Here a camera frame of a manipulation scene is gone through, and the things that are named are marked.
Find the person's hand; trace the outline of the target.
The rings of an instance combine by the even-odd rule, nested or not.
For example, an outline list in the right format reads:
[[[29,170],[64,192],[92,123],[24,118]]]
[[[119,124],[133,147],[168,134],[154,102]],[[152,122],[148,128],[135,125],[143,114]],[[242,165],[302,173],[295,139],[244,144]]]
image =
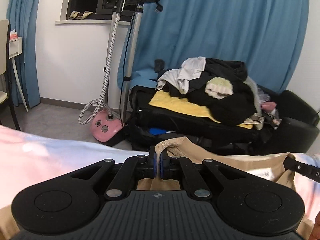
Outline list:
[[[320,240],[320,212],[316,216],[315,224],[309,236],[309,240]]]

